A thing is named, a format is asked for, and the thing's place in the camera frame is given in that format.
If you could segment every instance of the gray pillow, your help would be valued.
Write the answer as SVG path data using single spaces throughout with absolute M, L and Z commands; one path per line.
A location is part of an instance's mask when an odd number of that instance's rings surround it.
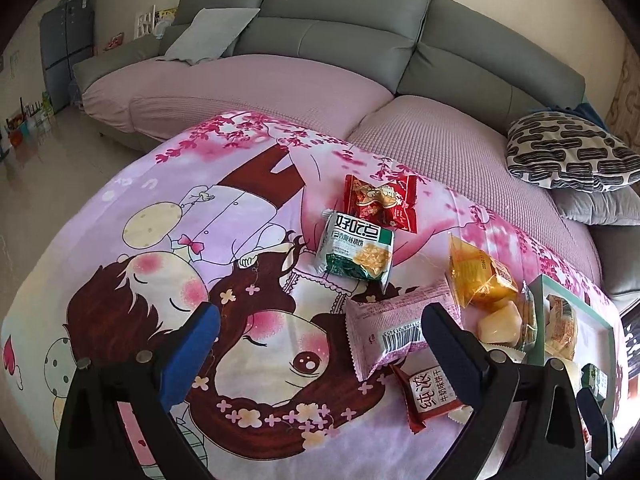
M 260 9 L 202 9 L 159 59 L 190 65 L 218 59 L 258 12 Z
M 629 186 L 604 193 L 550 190 L 561 217 L 587 225 L 640 225 L 640 196 Z

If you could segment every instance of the refrigerator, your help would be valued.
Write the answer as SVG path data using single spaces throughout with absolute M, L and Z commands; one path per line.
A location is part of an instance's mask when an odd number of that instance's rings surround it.
M 70 0 L 43 15 L 40 54 L 47 92 L 55 112 L 70 103 L 73 65 L 94 52 L 94 10 L 91 0 Z

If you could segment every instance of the sofa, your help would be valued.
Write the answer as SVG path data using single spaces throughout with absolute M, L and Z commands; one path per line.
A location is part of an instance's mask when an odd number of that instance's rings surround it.
M 260 12 L 220 59 L 156 59 L 197 12 L 221 7 Z M 161 40 L 145 36 L 74 73 L 99 131 L 137 150 L 222 112 L 258 110 L 393 157 L 495 210 L 612 290 L 621 311 L 640 297 L 612 273 L 603 283 L 587 226 L 506 170 L 510 124 L 574 108 L 584 78 L 452 0 L 180 0 Z

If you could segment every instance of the snack package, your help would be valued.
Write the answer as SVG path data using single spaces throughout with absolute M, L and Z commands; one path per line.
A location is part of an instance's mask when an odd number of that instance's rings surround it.
M 371 377 L 376 368 L 404 358 L 409 352 L 427 348 L 420 318 L 424 307 L 440 303 L 462 327 L 460 308 L 442 276 L 433 286 L 375 303 L 347 300 L 344 305 L 353 366 L 359 381 Z
M 522 318 L 513 301 L 478 321 L 478 339 L 482 343 L 516 346 L 522 329 Z
M 522 282 L 522 291 L 516 302 L 520 318 L 522 318 L 522 327 L 520 329 L 520 338 L 516 348 L 523 352 L 533 350 L 538 337 L 538 320 L 536 319 L 536 305 L 533 300 L 533 293 L 529 290 L 527 282 Z
M 380 282 L 386 289 L 394 234 L 370 222 L 332 212 L 322 233 L 316 269 L 338 276 Z
M 588 388 L 593 392 L 596 401 L 602 406 L 604 399 L 607 398 L 607 386 L 609 379 L 602 370 L 596 365 L 588 364 L 582 367 L 582 387 Z
M 439 366 L 408 375 L 399 367 L 390 368 L 400 381 L 409 420 L 414 434 L 426 428 L 427 420 L 463 406 Z
M 563 298 L 549 295 L 549 324 L 545 333 L 545 351 L 554 357 L 573 360 L 578 341 L 575 309 Z
M 449 238 L 449 279 L 456 302 L 462 308 L 473 301 L 494 312 L 501 308 L 494 305 L 497 301 L 514 301 L 518 295 L 507 267 L 455 236 Z
M 415 234 L 418 229 L 415 217 L 416 184 L 415 175 L 390 180 L 380 187 L 347 175 L 344 181 L 344 209 L 348 215 L 367 222 Z

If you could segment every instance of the barcode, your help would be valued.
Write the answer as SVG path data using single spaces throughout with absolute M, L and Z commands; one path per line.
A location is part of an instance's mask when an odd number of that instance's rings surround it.
M 382 344 L 386 352 L 395 352 L 409 343 L 422 341 L 422 331 L 418 324 L 409 324 L 382 334 Z
M 572 317 L 572 307 L 566 300 L 562 300 L 562 315 Z

